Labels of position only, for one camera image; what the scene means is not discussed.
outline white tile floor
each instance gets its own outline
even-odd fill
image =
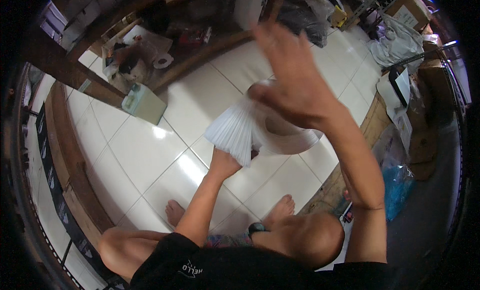
[[[353,27],[345,32],[332,30],[325,48],[312,47],[318,69],[358,125],[369,109],[381,75],[364,45],[366,40],[367,35]],[[79,60],[103,76],[101,60],[93,53],[87,51]],[[89,179],[115,224],[171,231],[164,211],[166,202],[176,199],[186,208],[210,165],[213,145],[203,138],[206,127],[252,83],[272,75],[254,42],[239,46],[172,83],[160,95],[168,107],[157,126],[67,88],[67,106]],[[33,111],[40,109],[53,82],[51,76],[45,75]],[[45,174],[34,130],[31,128],[33,133],[27,137],[32,164],[30,182],[38,209],[46,210],[53,205],[51,198],[46,199],[49,194],[44,189]],[[299,155],[258,156],[250,168],[241,169],[225,181],[213,211],[211,232],[242,232],[263,218],[287,193],[293,195],[298,212],[337,163],[325,137]],[[57,227],[58,218],[45,211],[40,213],[45,213],[42,223],[50,224],[57,234],[52,244],[64,251],[68,235]],[[79,281],[93,289],[103,285],[85,264],[75,264],[72,260]]]

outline person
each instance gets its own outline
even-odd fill
[[[132,289],[388,288],[395,270],[386,261],[384,182],[363,134],[316,69],[304,32],[297,37],[278,24],[252,30],[277,83],[252,86],[250,97],[292,124],[322,131],[338,156],[355,216],[345,263],[314,271],[339,255],[344,232],[328,213],[293,215],[290,195],[250,226],[244,241],[232,240],[237,245],[207,241],[219,189],[241,168],[218,149],[188,208],[169,201],[173,233],[110,229],[99,243],[103,262],[131,278]]]

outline bare foot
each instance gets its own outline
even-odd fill
[[[165,206],[166,219],[174,227],[177,226],[180,219],[182,219],[185,209],[183,209],[176,200],[169,200],[168,205]]]
[[[267,230],[271,230],[273,224],[284,217],[293,215],[295,211],[295,202],[290,194],[283,196],[279,202],[268,213],[267,217],[262,221]]]

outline black banner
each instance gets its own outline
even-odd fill
[[[43,169],[45,172],[46,180],[48,181],[50,192],[53,199],[53,204],[55,205],[55,210],[57,211],[58,218],[62,222],[63,226],[67,230],[70,238],[72,239],[73,244],[78,248],[83,257],[88,261],[88,263],[93,267],[99,276],[101,276],[107,283],[107,289],[129,289],[129,284],[124,281],[119,275],[110,271],[102,262],[99,253],[95,250],[93,245],[85,237],[85,234],[82,232],[78,226],[77,221],[73,217],[70,209],[68,208],[65,199],[63,197],[62,186],[57,177],[57,172],[53,166],[52,154],[50,151],[49,141],[48,141],[48,132],[47,132],[47,120],[45,118],[45,104],[43,104],[42,109],[39,112],[39,115],[36,118],[36,130],[39,139],[39,148],[40,156],[42,158]]]

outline yellow object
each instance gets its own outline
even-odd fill
[[[335,5],[335,11],[332,13],[332,27],[341,27],[347,19],[346,16],[346,13],[338,5]]]

